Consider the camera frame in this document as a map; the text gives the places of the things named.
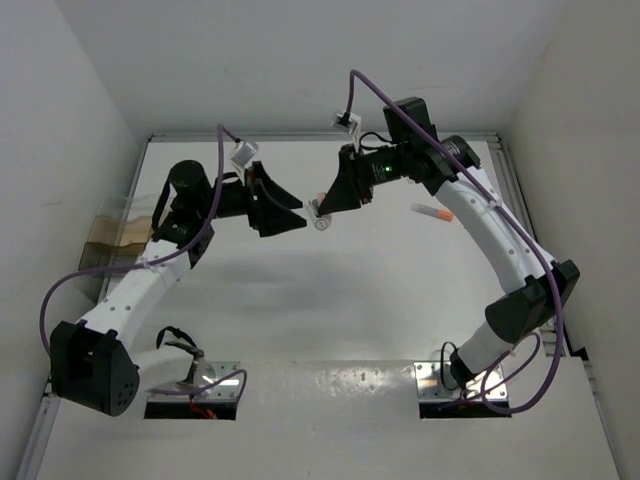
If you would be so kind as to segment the orange capped white tube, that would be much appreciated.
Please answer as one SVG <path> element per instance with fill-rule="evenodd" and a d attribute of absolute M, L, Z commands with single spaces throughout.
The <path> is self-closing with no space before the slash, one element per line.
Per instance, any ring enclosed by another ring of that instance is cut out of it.
<path fill-rule="evenodd" d="M 454 220 L 454 215 L 445 209 L 430 207 L 420 203 L 412 203 L 410 209 L 413 212 L 426 215 L 432 218 L 436 218 L 446 222 L 452 222 Z"/>

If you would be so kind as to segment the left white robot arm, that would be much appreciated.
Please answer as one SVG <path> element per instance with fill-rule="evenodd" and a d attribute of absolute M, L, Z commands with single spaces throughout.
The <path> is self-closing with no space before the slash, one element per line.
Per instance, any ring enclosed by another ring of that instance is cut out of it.
<path fill-rule="evenodd" d="M 215 218 L 245 216 L 270 237 L 306 227 L 303 203 L 273 181 L 259 161 L 242 174 L 220 174 L 214 183 L 195 160 L 168 173 L 152 215 L 152 236 L 116 287 L 77 322 L 61 322 L 50 336 L 51 385 L 55 395 L 117 417 L 140 389 L 197 396 L 196 372 L 204 353 L 170 327 L 152 351 L 132 355 L 138 331 L 164 294 L 203 257 Z"/>

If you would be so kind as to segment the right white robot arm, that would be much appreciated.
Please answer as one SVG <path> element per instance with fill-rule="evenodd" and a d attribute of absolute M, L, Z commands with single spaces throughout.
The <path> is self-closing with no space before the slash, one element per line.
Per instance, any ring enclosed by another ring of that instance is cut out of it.
<path fill-rule="evenodd" d="M 453 165 L 422 139 L 390 108 L 383 110 L 391 142 L 366 150 L 361 145 L 360 119 L 337 112 L 334 125 L 346 130 L 351 143 L 338 153 L 337 176 L 328 192 L 312 201 L 317 217 L 361 208 L 373 189 L 402 177 L 423 185 L 460 221 L 496 273 L 503 297 L 488 305 L 485 320 L 442 367 L 441 384 L 462 389 L 477 374 L 555 313 L 551 289 L 567 301 L 580 272 L 571 260 L 558 262 L 530 235 L 515 232 L 518 221 L 502 203 L 481 160 L 458 135 L 444 139 Z"/>

